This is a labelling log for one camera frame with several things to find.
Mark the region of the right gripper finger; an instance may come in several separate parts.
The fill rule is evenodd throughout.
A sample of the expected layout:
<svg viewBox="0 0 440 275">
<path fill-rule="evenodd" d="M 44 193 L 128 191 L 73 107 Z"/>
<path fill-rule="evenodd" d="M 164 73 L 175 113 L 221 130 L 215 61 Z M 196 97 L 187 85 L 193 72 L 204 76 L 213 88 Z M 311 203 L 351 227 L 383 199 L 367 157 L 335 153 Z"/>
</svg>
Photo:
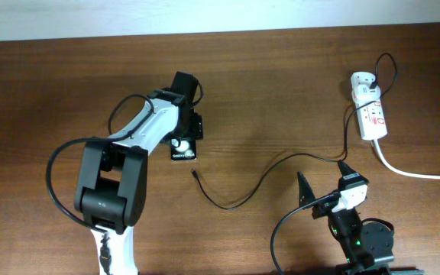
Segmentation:
<svg viewBox="0 0 440 275">
<path fill-rule="evenodd" d="M 337 162 L 341 172 L 338 180 L 338 190 L 347 190 L 368 184 L 368 179 L 349 167 L 343 160 Z"/>
<path fill-rule="evenodd" d="M 308 180 L 301 171 L 297 172 L 297 180 L 299 186 L 299 207 L 313 207 L 315 195 L 308 183 Z"/>
</svg>

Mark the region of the black smartphone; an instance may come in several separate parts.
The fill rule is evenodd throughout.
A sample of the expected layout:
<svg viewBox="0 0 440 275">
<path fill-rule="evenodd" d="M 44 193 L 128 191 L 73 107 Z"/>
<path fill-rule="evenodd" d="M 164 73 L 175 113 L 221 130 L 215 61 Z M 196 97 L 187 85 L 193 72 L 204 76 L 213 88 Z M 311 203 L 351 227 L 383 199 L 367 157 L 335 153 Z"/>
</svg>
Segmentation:
<svg viewBox="0 0 440 275">
<path fill-rule="evenodd" d="M 172 161 L 190 161 L 197 158 L 196 141 L 177 141 L 173 140 L 170 148 L 170 158 Z"/>
</svg>

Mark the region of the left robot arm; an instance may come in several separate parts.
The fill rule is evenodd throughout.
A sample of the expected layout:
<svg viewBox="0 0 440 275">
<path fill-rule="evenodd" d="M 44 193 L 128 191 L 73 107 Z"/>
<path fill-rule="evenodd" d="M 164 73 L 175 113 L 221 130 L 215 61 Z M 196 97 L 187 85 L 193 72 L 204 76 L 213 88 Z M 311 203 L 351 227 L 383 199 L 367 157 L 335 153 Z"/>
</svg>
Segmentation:
<svg viewBox="0 0 440 275">
<path fill-rule="evenodd" d="M 139 272 L 133 236 L 146 200 L 148 157 L 167 144 L 173 161 L 196 158 L 203 133 L 194 107 L 201 91 L 196 77 L 178 72 L 171 86 L 147 95 L 144 108 L 107 141 L 86 142 L 74 207 L 93 227 L 101 274 Z"/>
</svg>

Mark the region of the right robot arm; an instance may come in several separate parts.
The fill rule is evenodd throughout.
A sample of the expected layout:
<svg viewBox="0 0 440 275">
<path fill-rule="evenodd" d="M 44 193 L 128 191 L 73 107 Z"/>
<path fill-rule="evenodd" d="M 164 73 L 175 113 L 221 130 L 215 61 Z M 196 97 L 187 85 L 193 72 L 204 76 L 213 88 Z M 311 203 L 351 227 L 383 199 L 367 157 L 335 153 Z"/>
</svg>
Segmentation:
<svg viewBox="0 0 440 275">
<path fill-rule="evenodd" d="M 329 194 L 316 198 L 308 180 L 297 173 L 299 206 L 312 210 L 314 219 L 328 219 L 332 237 L 340 244 L 346 257 L 345 264 L 335 267 L 337 274 L 423 274 L 417 268 L 390 268 L 395 228 L 379 218 L 360 218 L 356 209 L 367 198 L 369 180 L 338 161 L 341 178 L 338 187 Z"/>
</svg>

